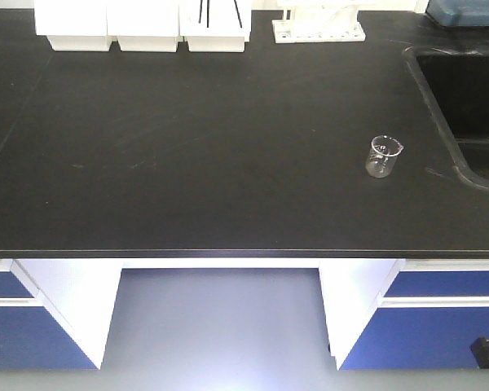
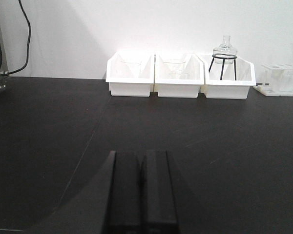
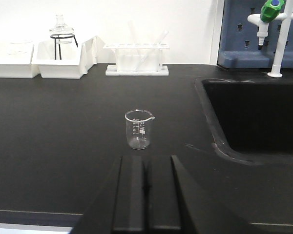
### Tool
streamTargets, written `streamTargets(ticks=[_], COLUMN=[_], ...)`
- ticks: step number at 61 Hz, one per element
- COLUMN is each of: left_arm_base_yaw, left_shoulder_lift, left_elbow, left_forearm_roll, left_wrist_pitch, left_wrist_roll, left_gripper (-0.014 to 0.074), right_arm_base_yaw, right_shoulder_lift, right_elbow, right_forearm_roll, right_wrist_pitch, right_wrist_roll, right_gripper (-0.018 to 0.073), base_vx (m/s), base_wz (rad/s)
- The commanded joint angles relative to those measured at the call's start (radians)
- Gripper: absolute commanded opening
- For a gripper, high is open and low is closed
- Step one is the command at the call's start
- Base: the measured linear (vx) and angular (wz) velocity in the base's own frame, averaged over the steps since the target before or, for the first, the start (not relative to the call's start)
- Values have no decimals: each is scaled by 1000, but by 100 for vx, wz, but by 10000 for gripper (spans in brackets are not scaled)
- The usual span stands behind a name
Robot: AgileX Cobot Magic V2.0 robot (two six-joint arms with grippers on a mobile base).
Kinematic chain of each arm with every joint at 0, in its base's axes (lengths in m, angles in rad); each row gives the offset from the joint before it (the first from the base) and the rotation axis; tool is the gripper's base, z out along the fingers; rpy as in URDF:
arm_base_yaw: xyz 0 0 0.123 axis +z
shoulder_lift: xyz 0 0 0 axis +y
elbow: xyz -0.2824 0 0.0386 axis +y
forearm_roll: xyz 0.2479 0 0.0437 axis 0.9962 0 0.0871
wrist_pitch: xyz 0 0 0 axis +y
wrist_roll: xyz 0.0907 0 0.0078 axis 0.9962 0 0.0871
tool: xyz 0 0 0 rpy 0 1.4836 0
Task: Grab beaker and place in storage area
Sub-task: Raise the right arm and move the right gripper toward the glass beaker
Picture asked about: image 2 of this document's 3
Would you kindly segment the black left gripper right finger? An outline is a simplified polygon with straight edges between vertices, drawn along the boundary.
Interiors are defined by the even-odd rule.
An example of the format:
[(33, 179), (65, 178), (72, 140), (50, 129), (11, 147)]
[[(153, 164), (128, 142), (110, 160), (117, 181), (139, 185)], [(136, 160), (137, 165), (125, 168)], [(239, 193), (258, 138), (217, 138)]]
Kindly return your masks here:
[(141, 167), (144, 234), (178, 234), (173, 189), (165, 151), (149, 150)]

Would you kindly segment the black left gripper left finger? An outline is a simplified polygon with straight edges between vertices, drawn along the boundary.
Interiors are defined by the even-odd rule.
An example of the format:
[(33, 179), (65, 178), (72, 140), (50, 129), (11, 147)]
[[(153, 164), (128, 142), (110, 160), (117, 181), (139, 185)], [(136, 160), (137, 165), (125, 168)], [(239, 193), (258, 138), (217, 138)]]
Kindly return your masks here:
[(141, 233), (140, 164), (133, 152), (110, 151), (112, 176), (104, 234)]

